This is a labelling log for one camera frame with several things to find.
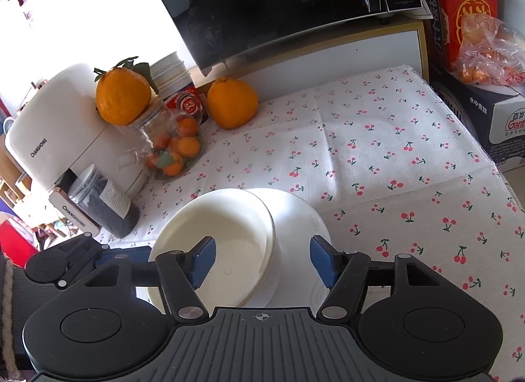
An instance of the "jar with dark contents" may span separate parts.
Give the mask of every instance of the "jar with dark contents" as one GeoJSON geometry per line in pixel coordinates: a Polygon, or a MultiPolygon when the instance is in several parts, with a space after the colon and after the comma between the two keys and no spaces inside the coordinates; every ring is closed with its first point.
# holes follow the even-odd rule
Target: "jar with dark contents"
{"type": "Polygon", "coordinates": [[[139,154],[159,180],[181,176],[204,151],[197,121],[182,110],[168,108],[158,97],[127,127],[142,139],[139,154]]]}
{"type": "Polygon", "coordinates": [[[94,164],[74,181],[69,189],[69,198],[119,239],[133,231],[140,216],[138,207],[94,164]]]}

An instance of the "tablecloth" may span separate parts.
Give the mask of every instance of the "tablecloth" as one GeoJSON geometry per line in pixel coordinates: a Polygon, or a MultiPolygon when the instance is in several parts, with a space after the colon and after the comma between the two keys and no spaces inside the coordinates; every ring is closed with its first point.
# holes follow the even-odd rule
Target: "tablecloth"
{"type": "Polygon", "coordinates": [[[490,308],[505,339],[495,379],[525,374],[525,216],[494,163],[410,67],[261,103],[232,131],[212,121],[185,176],[150,180],[112,247],[152,245],[184,204],[218,188],[277,188],[322,216],[334,245],[374,260],[411,253],[490,308]]]}

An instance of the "bowl rim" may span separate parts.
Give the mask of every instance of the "bowl rim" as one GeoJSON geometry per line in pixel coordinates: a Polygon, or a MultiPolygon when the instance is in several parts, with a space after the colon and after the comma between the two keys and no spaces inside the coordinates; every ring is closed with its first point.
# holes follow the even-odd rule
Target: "bowl rim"
{"type": "MultiPolygon", "coordinates": [[[[221,198],[233,199],[238,201],[242,206],[250,205],[252,208],[255,208],[259,215],[259,220],[263,223],[266,230],[264,233],[264,237],[266,237],[266,247],[264,248],[261,265],[259,266],[253,281],[242,292],[236,295],[237,299],[235,300],[235,303],[224,305],[230,307],[241,307],[247,303],[250,298],[257,294],[257,290],[264,283],[271,257],[274,254],[275,248],[277,247],[274,219],[272,218],[271,213],[264,202],[255,194],[237,188],[224,188],[210,191],[206,194],[203,194],[202,196],[197,197],[193,201],[190,201],[170,218],[170,220],[166,223],[166,226],[159,233],[153,247],[151,248],[149,261],[154,261],[159,254],[164,253],[164,251],[159,249],[162,247],[165,248],[167,241],[173,236],[175,227],[177,226],[178,220],[180,218],[184,217],[189,212],[194,212],[196,207],[199,208],[202,206],[202,204],[208,203],[209,201],[217,201],[220,203],[221,198]]],[[[156,287],[148,287],[148,295],[150,296],[152,303],[157,306],[155,302],[158,300],[158,298],[154,298],[155,295],[151,294],[153,289],[155,289],[154,291],[157,292],[156,287]]]]}

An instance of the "red box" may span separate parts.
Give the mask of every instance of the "red box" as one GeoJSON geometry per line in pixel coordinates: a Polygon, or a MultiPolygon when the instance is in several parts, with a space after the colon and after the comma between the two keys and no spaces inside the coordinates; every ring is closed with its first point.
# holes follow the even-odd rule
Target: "red box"
{"type": "Polygon", "coordinates": [[[463,41],[464,13],[486,13],[498,17],[498,0],[426,0],[434,19],[426,23],[431,59],[451,71],[463,41]]]}

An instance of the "white plate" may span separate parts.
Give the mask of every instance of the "white plate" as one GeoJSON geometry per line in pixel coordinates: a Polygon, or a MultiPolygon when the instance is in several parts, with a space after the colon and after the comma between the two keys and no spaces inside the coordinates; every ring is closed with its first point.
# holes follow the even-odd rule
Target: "white plate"
{"type": "MultiPolygon", "coordinates": [[[[263,202],[247,191],[220,189],[179,210],[158,236],[150,260],[171,250],[189,251],[203,237],[217,243],[215,264],[196,291],[211,313],[216,306],[264,307],[279,281],[279,245],[263,202]]],[[[151,302],[163,310],[158,288],[151,302]]]]}
{"type": "Polygon", "coordinates": [[[281,279],[268,308],[309,306],[315,315],[329,290],[310,261],[310,239],[318,234],[332,244],[321,216],[289,192],[255,188],[271,213],[281,252],[281,279]]]}

